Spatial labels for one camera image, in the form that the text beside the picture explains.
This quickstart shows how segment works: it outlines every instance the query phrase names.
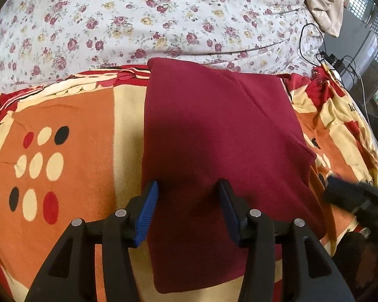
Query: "silver screw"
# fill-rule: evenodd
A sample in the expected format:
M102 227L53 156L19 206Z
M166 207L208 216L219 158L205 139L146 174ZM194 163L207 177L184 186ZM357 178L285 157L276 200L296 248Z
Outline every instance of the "silver screw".
M295 225L298 226L298 227L303 227L303 226L305 225L305 221L303 221L303 220L300 219L300 218L295 219L295 220L294 220L294 223L295 223Z
M115 211L115 216L117 217L124 217L127 215L127 211L125 209L119 209Z
M262 215L262 213L260 212L260 210L258 209L252 209L249 214L252 216L252 217L260 217Z
M80 219L80 218L76 218L74 219L71 224L74 226L74 227L78 227L79 225L81 225L83 223L83 221Z

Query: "black dot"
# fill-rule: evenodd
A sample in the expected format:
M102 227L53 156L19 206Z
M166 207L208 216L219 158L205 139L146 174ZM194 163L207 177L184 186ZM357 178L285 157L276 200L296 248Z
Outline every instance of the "black dot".
M315 145L318 149L321 149L321 148L319 147L319 145L317 144L317 139L316 139L316 138L313 138L313 139L311 140L311 142L312 142L313 145Z
M321 180L323 187L326 188L326 180L325 180L325 178L323 178L322 174L319 174L318 177Z
M20 196L20 192L18 190L18 187L14 187L11 190L10 198L8 199L8 204L10 205L10 210L12 212L14 212L15 209L17 209L19 196Z
M55 144L62 145L69 137L69 128L67 126L60 127L55 135Z

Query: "folded maroon fabric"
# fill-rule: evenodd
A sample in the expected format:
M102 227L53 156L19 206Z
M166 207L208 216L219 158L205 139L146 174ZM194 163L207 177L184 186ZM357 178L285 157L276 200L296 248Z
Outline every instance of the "folded maroon fabric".
M272 219L302 218L325 235L308 184L315 154L280 79L173 59L148 66L142 184L160 185L148 235L160 293L243 275L247 250L229 239L213 190L219 178Z

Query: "white floral fabric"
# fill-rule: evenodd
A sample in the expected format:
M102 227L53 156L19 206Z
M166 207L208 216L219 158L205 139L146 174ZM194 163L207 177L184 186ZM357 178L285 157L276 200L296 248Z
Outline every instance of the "white floral fabric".
M309 75L298 47L303 25L314 22L304 1L8 0L0 11L0 91L152 57ZM301 43L313 60L322 39L309 26Z

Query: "red dot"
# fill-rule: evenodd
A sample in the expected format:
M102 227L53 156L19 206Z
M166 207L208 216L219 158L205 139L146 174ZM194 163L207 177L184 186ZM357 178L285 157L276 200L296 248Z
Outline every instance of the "red dot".
M24 141L22 142L22 146L24 148L29 148L33 139L34 139L34 133L29 132L27 135L25 135Z
M49 225L57 222L59 216L59 202L53 192L49 192L43 199L43 217Z

